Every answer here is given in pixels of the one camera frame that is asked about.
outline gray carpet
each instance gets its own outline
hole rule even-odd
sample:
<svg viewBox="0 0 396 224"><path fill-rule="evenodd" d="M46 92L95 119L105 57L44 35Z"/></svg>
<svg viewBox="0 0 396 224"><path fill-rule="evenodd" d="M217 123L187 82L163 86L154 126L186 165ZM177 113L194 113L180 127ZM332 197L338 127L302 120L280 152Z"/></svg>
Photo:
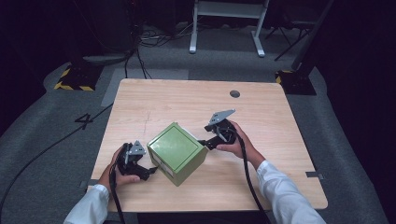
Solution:
<svg viewBox="0 0 396 224"><path fill-rule="evenodd" d="M283 36L263 30L264 58L255 53L249 31L213 29L198 34L197 52L189 54L190 37L169 41L161 47L140 47L140 56L153 78L275 82L274 73L290 69L299 46L278 62L274 58L287 47ZM287 35L296 35L286 31ZM67 64L47 76L47 93L30 106L0 138L0 194L18 171L34 156L73 132L75 119L92 116L111 104L117 83L124 77L123 63L105 67L96 91L63 91L53 87ZM128 63L128 77L138 77L140 63ZM317 96L288 95L312 160L324 175L321 184L329 201L319 213L328 223L387 223L375 190L353 153L326 95L318 70L310 78ZM88 181L105 132L111 107L80 130L38 157L17 179L9 192L2 223L62 223L84 195L81 182ZM127 214L136 223L135 214Z"/></svg>

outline hand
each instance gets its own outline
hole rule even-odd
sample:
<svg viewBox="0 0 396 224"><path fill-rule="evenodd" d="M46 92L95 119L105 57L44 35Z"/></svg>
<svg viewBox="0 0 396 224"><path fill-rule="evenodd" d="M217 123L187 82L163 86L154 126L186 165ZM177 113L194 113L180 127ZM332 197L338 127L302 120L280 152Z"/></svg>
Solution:
<svg viewBox="0 0 396 224"><path fill-rule="evenodd" d="M239 127L239 125L232 120L230 120L230 122L235 127L236 132L241 136L242 140L245 143L247 161L249 161L253 165L253 167L257 170L260 164L263 161L265 161L264 156L253 146L253 144L250 142L250 139L248 139L248 136L245 134L244 131L242 131L241 127ZM235 156L243 159L242 148L238 138L236 138L235 142L232 145L221 144L218 145L216 149L221 151L232 152Z"/></svg>
<svg viewBox="0 0 396 224"><path fill-rule="evenodd" d="M117 157L120 154L120 151L122 150L122 147L120 147L113 155L113 158L111 160L111 163L106 167L106 169L103 171L101 177L99 178L98 184L101 184L105 186L108 190L108 192L111 192L110 189L110 183L109 183L109 175L110 175L110 169L111 166L116 162ZM125 184L130 184L130 183L135 183L140 181L140 177L138 175L122 175L121 172L119 171L119 167L116 165L115 168L116 172L116 183L117 186L125 185Z"/></svg>

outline black stand base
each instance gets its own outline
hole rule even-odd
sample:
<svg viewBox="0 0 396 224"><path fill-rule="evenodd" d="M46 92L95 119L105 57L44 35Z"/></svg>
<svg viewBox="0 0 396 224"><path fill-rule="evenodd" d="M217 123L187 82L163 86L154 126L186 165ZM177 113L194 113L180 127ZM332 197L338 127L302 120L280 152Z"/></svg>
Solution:
<svg viewBox="0 0 396 224"><path fill-rule="evenodd" d="M299 76L298 71L277 71L275 78L285 94L317 95L309 77Z"/></svg>
<svg viewBox="0 0 396 224"><path fill-rule="evenodd" d="M103 66L87 66L80 68L75 67L73 64L68 65L54 89L94 91L103 68Z"/></svg>

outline person's right hand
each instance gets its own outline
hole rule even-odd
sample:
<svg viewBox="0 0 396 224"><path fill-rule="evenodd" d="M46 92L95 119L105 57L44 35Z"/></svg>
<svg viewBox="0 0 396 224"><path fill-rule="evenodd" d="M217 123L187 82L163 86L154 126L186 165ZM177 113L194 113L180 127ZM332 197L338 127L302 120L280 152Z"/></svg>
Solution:
<svg viewBox="0 0 396 224"><path fill-rule="evenodd" d="M239 134L239 136L241 136L242 140L245 143L247 161L249 161L253 165L253 167L257 170L260 164L265 160L264 156L253 146L248 136L245 134L244 131L242 131L241 127L239 127L239 125L232 120L230 120L230 122L235 127L236 132ZM235 142L232 145L220 144L216 147L216 149L221 151L232 152L235 156L243 159L242 148L238 138L236 138Z"/></svg>

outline person's right arm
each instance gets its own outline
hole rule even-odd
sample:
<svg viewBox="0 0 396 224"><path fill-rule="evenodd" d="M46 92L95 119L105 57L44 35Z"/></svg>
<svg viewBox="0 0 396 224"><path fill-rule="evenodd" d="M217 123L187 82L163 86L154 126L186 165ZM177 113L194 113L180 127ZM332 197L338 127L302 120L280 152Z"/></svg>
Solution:
<svg viewBox="0 0 396 224"><path fill-rule="evenodd" d="M237 133L244 140L247 161L257 171L262 196L270 201L276 222L278 223L325 223L323 218L300 193L297 186L285 174L278 171L273 164L253 146L248 136L239 125L231 121ZM218 150L232 152L243 158L242 149L237 139L232 145L218 145Z"/></svg>

